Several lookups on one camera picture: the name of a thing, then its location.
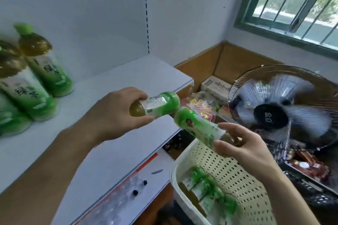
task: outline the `fan guard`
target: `fan guard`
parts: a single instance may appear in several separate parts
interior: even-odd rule
[[[268,146],[293,149],[289,139],[320,150],[338,139],[337,86],[306,69],[267,65],[241,75],[229,91],[233,119]]]

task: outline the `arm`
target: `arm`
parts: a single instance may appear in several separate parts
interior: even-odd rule
[[[129,107],[147,95],[136,88],[109,93],[77,123],[59,133],[46,151],[0,195],[0,221],[5,225],[48,225],[87,154],[105,140],[150,123],[134,118]]]
[[[306,202],[274,161],[262,138],[249,129],[232,123],[219,127],[242,138],[242,146],[215,141],[218,154],[236,159],[257,180],[263,183],[278,225],[319,225]]]

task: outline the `left hand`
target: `left hand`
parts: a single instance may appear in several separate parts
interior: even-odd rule
[[[146,98],[148,95],[135,87],[110,92],[98,100],[74,127],[84,130],[93,146],[119,138],[154,120],[152,116],[132,117],[129,114],[130,105],[135,100]]]

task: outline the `shelf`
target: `shelf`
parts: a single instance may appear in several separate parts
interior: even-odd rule
[[[0,192],[43,153],[62,129],[109,92],[135,86],[154,96],[177,92],[188,85],[193,85],[192,78],[150,55],[77,83],[73,93],[58,99],[60,112],[55,118],[36,122],[26,132],[0,140]],[[71,223],[177,131],[172,118],[164,116],[95,148],[79,167],[55,220],[62,221],[62,225]]]
[[[127,206],[119,212],[120,224],[132,224],[169,183],[169,171],[174,160],[162,148],[158,150],[157,154],[150,163],[137,173],[142,180],[147,180],[148,184],[135,198],[131,197]],[[91,210],[99,204],[100,201],[93,205]],[[75,222],[75,224],[83,225],[82,222]]]

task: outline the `fan blade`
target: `fan blade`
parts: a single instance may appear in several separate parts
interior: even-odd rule
[[[303,126],[313,137],[319,138],[331,127],[331,116],[319,108],[302,105],[283,106],[293,124]]]
[[[238,116],[245,124],[252,125],[256,123],[253,111],[244,108],[242,105],[237,106],[236,110]]]
[[[314,85],[296,76],[279,74],[270,82],[269,102],[281,103],[284,100],[291,101],[298,93],[308,92],[314,89]]]
[[[262,82],[249,80],[240,89],[239,95],[243,100],[243,105],[247,108],[255,108],[263,104],[268,97],[267,86]]]

